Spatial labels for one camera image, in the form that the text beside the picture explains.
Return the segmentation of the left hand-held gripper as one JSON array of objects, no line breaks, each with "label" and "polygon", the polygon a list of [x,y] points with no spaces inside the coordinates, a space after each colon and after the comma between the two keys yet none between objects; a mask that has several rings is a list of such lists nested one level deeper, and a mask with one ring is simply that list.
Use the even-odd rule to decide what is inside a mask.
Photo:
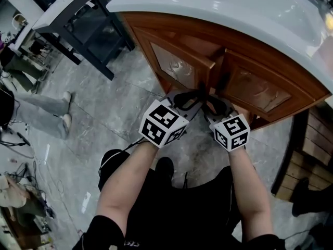
[{"label": "left hand-held gripper", "polygon": [[166,96],[176,107],[173,111],[157,99],[143,115],[139,133],[158,148],[179,139],[189,122],[203,106],[198,90],[172,90]]}]

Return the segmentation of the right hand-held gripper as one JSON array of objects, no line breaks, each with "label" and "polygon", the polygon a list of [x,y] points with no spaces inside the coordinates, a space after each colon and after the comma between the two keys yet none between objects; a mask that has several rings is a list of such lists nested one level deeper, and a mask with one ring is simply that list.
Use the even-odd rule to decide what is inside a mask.
[{"label": "right hand-held gripper", "polygon": [[248,143],[250,126],[229,100],[209,95],[208,105],[203,105],[203,113],[209,122],[212,137],[228,152]]}]

